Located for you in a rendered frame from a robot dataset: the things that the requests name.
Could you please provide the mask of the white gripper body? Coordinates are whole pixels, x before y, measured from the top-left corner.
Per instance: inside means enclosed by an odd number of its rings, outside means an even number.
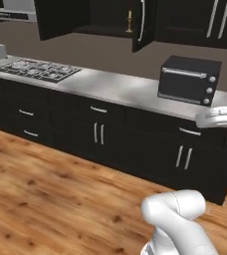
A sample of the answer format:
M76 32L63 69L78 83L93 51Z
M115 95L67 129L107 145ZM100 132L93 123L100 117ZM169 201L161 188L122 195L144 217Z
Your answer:
M199 128L227 128L227 106L210 108L195 116Z

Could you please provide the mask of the black base cabinet door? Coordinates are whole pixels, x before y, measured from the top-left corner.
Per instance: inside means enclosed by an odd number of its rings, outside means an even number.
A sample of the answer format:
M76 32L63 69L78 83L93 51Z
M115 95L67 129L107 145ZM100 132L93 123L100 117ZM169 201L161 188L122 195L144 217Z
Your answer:
M175 167L179 147L184 144L172 137L152 135L144 149L144 173L155 183L170 184L178 177L180 164Z
M193 148L188 169L188 150ZM187 143L183 156L183 185L200 191L206 200L221 205L227 195L226 151L206 144Z
M101 144L100 126L100 148L103 163L110 167L121 168L127 165L126 146L127 137L122 127L111 124L105 125L105 144Z
M99 149L99 142L94 141L94 123L82 116L77 116L73 123L77 151L89 158L95 158Z

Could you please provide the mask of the candle in brass holder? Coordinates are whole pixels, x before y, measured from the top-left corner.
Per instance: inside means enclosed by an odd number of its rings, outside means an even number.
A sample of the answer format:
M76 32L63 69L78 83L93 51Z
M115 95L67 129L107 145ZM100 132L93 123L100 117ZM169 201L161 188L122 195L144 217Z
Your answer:
M132 30L131 30L131 20L132 20L132 11L128 10L128 14L127 14L127 29L125 30L127 33L132 33Z

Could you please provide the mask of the black toaster oven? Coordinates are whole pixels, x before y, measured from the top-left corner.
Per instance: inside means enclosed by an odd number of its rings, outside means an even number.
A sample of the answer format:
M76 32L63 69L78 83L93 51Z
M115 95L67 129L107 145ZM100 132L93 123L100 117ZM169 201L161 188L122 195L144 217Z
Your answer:
M157 95L210 108L221 66L219 61L170 56L161 66Z

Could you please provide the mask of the black drawer front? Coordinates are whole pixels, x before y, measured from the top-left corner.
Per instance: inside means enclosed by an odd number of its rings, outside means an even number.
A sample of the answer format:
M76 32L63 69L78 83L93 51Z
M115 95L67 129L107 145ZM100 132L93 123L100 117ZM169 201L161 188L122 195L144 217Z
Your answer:
M37 133L39 136L34 137L25 134L23 132L24 129L33 133ZM39 144L43 144L49 147L55 146L54 135L49 127L45 127L39 124L15 121L7 124L7 131L10 132L11 134L14 134L27 140L31 140Z
M223 146L227 139L227 128L225 127L199 128L194 121L170 116L161 116L157 121L156 127L161 131L176 135L178 137L197 140L199 142L207 142L217 146ZM201 132L201 136L182 132L179 130L179 128L199 131Z
M37 103L22 98L5 97L2 100L2 104L7 113L14 117L22 118L33 123L39 123L41 125L49 125L51 123L49 108L43 103ZM34 115L32 117L23 115L19 113L19 109L34 113Z
M122 106L86 97L77 97L77 106L81 113L91 118L98 118L107 122L123 123L124 109ZM106 114L90 109L90 106L108 110Z

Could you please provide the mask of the black gas hob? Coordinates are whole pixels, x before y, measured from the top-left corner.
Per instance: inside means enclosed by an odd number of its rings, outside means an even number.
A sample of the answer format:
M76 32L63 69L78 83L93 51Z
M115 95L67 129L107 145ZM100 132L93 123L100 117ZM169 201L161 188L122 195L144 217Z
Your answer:
M60 81L80 72L81 69L71 65L53 62L21 59L0 66L0 72L44 82L58 84Z

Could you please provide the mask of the silver range hood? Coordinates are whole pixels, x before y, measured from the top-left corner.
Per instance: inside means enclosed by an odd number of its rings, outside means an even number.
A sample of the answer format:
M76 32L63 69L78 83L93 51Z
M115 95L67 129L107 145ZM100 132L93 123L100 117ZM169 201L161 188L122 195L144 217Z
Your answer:
M37 21L34 0L0 0L0 21Z

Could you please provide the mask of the black wall cabinet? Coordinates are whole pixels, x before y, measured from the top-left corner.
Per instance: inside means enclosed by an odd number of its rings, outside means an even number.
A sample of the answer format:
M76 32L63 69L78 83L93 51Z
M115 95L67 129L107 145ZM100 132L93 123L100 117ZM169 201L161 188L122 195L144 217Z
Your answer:
M75 30L76 33L130 38L127 33L127 14L133 0L90 0L91 24Z

